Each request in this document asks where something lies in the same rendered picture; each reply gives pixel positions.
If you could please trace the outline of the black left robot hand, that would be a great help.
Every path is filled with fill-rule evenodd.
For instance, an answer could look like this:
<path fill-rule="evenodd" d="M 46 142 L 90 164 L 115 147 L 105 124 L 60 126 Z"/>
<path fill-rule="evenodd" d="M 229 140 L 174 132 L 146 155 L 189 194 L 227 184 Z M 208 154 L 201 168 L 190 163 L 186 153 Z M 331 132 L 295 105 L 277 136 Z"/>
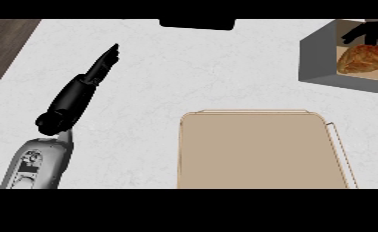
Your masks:
<path fill-rule="evenodd" d="M 119 60 L 118 47 L 119 45 L 115 44 L 108 49 L 88 71 L 84 74 L 78 74 L 60 90 L 47 111 L 35 120 L 41 134 L 53 136 L 74 127 L 88 106 L 96 88 Z"/>

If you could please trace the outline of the tan cardboard box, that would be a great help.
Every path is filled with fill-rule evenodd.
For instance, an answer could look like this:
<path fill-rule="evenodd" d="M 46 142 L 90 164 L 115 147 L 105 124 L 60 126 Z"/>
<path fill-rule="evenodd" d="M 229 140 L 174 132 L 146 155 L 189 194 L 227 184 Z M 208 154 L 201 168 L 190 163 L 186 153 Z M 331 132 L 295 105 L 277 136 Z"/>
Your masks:
<path fill-rule="evenodd" d="M 307 110 L 204 110 L 180 119 L 177 187 L 357 187 L 335 124 Z"/>

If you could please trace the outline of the black rounded appliance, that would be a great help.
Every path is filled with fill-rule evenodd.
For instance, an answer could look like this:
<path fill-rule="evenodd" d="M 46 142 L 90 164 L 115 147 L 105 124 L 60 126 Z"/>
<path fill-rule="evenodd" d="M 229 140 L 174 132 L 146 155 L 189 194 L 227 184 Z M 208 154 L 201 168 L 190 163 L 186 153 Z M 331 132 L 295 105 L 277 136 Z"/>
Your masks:
<path fill-rule="evenodd" d="M 207 30 L 232 30 L 235 26 L 233 19 L 161 19 L 162 27 L 207 29 Z"/>

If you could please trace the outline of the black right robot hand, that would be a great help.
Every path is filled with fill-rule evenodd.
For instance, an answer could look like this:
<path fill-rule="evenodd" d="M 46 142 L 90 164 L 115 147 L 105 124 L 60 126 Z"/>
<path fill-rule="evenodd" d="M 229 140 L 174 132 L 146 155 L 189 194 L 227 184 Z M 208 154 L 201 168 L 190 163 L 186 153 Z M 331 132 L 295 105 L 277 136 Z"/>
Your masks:
<path fill-rule="evenodd" d="M 375 46 L 378 44 L 378 21 L 368 21 L 353 28 L 341 37 L 345 44 L 350 44 L 357 37 L 365 37 L 365 44 Z"/>

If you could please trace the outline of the brown croissant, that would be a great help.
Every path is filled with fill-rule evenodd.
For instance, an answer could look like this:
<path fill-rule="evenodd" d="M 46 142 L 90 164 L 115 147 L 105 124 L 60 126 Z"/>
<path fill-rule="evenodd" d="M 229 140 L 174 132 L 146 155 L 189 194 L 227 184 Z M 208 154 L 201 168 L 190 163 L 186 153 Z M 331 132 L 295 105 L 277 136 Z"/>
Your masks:
<path fill-rule="evenodd" d="M 378 46 L 357 45 L 342 53 L 337 62 L 341 74 L 365 73 L 378 70 Z"/>

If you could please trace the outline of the grey open box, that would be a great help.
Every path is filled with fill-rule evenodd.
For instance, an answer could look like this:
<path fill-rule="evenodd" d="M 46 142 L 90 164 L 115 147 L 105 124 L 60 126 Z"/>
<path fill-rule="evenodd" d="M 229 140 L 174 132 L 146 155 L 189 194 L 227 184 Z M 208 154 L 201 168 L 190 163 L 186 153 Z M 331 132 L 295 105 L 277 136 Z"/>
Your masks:
<path fill-rule="evenodd" d="M 342 39 L 359 25 L 357 21 L 337 19 L 300 41 L 298 80 L 378 93 L 378 70 L 348 74 L 337 70 L 337 62 L 344 52 L 365 43 L 363 36 L 359 36 L 350 44 L 345 44 Z"/>

